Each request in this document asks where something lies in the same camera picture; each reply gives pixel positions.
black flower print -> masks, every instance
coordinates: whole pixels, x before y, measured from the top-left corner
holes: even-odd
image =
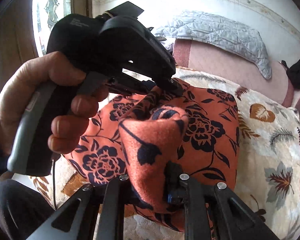
[[[220,98],[222,101],[230,101],[230,102],[234,102],[235,99],[234,99],[234,96],[233,95],[230,95],[224,91],[221,91],[221,90],[217,90],[217,89],[210,89],[208,88],[207,89],[207,92],[212,94],[212,95],[216,95],[217,98]]]
[[[226,132],[220,122],[210,120],[208,117],[198,111],[192,112],[185,109],[189,116],[189,124],[183,137],[184,142],[191,139],[191,145],[196,150],[204,152],[213,152],[216,138],[220,138]]]
[[[129,109],[134,106],[133,103],[118,103],[113,104],[114,110],[110,112],[110,120],[111,121],[118,121],[121,116],[125,114]]]
[[[92,184],[107,183],[125,172],[125,163],[117,155],[115,147],[103,146],[96,154],[83,157],[83,168],[93,171],[88,174]]]

gray quilted pillow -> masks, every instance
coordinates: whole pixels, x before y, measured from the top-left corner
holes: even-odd
[[[272,76],[266,46],[259,32],[243,23],[215,14],[184,11],[164,26],[154,28],[152,34],[212,44],[256,64],[264,78]]]

black handheld tool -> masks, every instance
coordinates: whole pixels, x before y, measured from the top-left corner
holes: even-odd
[[[52,152],[47,141],[52,134],[51,122],[69,113],[75,95],[89,95],[101,84],[109,86],[112,93],[147,94],[148,88],[122,73],[123,68],[152,78],[164,90],[182,94],[181,86],[171,79],[175,61],[137,20],[142,12],[125,2],[95,19],[70,14],[55,24],[47,53],[61,51],[87,76],[76,87],[47,82],[34,92],[16,133],[9,171],[31,176],[50,174]]]
[[[211,240],[209,219],[217,240],[279,240],[269,227],[224,182],[204,185],[168,162],[166,194],[171,209],[184,210],[185,240]],[[135,207],[140,199],[131,189],[127,174],[106,185],[85,184],[77,190],[27,240],[90,240],[94,237],[99,207],[102,211],[96,240],[123,240],[124,207]],[[161,223],[176,229],[170,216],[158,214]]]

hand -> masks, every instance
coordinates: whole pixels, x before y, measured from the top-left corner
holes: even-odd
[[[33,92],[40,83],[52,80],[61,86],[80,84],[86,74],[75,68],[61,52],[52,52],[24,63],[8,80],[0,93],[0,148],[11,153],[21,117]],[[78,95],[71,103],[74,115],[57,116],[51,124],[49,148],[57,153],[69,153],[77,146],[89,124],[89,117],[98,111],[98,102],[108,96],[105,86],[92,96]]]

metal bolt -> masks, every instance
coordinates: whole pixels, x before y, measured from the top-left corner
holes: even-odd
[[[225,189],[227,187],[227,184],[224,182],[218,182],[217,187],[218,189]]]
[[[92,188],[93,188],[93,185],[91,185],[91,184],[86,184],[86,185],[83,187],[82,190],[84,190],[84,191],[89,191],[89,190],[91,190]]]
[[[190,176],[188,174],[186,174],[186,173],[182,173],[182,174],[180,174],[179,178],[181,180],[187,180],[187,179],[190,178]]]
[[[115,78],[111,78],[108,83],[111,85],[115,85],[116,82],[117,82],[117,80]]]
[[[119,180],[127,180],[129,179],[129,175],[128,174],[122,174],[119,176]]]

